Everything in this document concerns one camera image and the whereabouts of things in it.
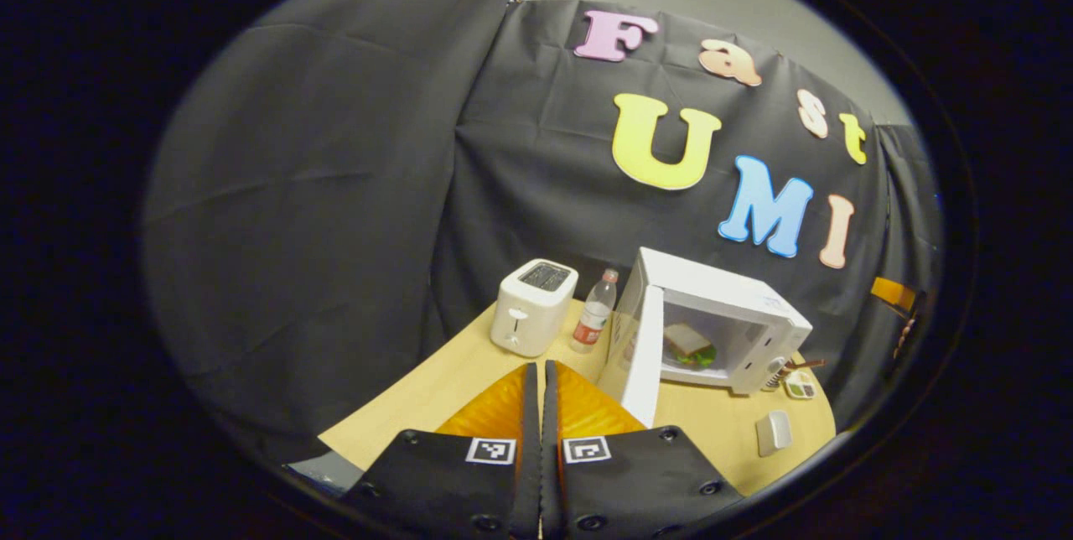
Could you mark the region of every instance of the sandwich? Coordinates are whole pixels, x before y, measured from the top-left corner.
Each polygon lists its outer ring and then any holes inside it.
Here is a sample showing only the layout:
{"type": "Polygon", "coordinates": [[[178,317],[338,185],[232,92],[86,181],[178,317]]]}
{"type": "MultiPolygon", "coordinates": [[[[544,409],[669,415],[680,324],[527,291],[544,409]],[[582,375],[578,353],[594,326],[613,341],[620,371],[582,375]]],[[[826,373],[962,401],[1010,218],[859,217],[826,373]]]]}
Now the sandwich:
{"type": "Polygon", "coordinates": [[[705,367],[716,361],[716,347],[689,323],[672,323],[663,329],[663,341],[682,364],[705,367]]]}

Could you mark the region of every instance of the blue letter m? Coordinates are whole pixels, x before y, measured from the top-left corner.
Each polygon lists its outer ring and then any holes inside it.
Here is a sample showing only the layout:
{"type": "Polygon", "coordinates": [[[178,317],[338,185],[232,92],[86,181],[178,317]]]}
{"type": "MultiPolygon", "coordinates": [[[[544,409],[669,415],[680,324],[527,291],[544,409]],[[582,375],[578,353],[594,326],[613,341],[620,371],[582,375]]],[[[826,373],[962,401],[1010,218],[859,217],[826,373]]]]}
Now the blue letter m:
{"type": "Polygon", "coordinates": [[[767,250],[777,256],[792,258],[797,254],[797,234],[800,232],[805,205],[812,200],[812,187],[804,180],[792,178],[775,198],[771,174],[761,159],[738,157],[734,165],[741,172],[741,181],[734,200],[731,217],[719,224],[723,238],[744,242],[749,237],[746,221],[752,217],[752,242],[760,245],[778,225],[767,242],[767,250]]]}

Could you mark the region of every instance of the water bottle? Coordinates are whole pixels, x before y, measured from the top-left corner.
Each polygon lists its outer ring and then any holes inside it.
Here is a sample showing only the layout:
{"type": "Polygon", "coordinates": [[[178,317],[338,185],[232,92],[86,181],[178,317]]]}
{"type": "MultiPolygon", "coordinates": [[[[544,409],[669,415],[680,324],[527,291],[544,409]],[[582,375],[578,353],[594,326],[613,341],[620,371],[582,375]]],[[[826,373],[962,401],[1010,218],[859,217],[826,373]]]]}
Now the water bottle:
{"type": "Polygon", "coordinates": [[[582,311],[582,319],[574,329],[571,348],[578,353],[589,353],[600,338],[611,310],[615,307],[615,298],[618,293],[615,291],[615,283],[618,282],[618,272],[606,268],[603,279],[597,282],[589,291],[589,298],[585,300],[585,309],[582,311]]]}

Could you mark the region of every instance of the wooden table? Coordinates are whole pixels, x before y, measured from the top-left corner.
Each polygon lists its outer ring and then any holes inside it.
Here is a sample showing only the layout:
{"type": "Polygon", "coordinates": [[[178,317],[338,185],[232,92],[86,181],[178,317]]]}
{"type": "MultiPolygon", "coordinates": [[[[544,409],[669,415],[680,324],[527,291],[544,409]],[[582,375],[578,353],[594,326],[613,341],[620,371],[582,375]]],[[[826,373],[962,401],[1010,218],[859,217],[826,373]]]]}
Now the wooden table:
{"type": "MultiPolygon", "coordinates": [[[[560,335],[540,357],[523,357],[494,345],[488,337],[493,304],[431,357],[376,399],[321,434],[321,441],[362,470],[402,429],[433,430],[503,375],[527,362],[538,363],[539,399],[544,403],[545,360],[558,360],[596,382],[607,356],[609,324],[591,353],[570,349],[568,341],[582,313],[573,301],[560,335]]],[[[794,354],[802,362],[800,354],[794,354]]],[[[677,425],[708,456],[714,467],[743,495],[750,495],[782,477],[835,437],[835,418],[827,395],[819,389],[813,399],[798,400],[784,389],[737,396],[730,390],[660,383],[655,426],[677,425]],[[790,418],[793,443],[760,457],[756,421],[771,410],[790,418]]]]}

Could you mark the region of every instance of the white toaster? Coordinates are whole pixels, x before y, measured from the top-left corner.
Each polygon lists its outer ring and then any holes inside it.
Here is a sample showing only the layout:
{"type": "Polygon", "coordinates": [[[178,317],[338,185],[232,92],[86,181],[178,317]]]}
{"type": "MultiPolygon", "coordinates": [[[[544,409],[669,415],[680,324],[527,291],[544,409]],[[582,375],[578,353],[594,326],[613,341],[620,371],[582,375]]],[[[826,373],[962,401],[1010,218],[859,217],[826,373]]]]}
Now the white toaster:
{"type": "Polygon", "coordinates": [[[526,357],[547,351],[562,329],[577,272],[535,259],[499,283],[491,342],[526,357]]]}

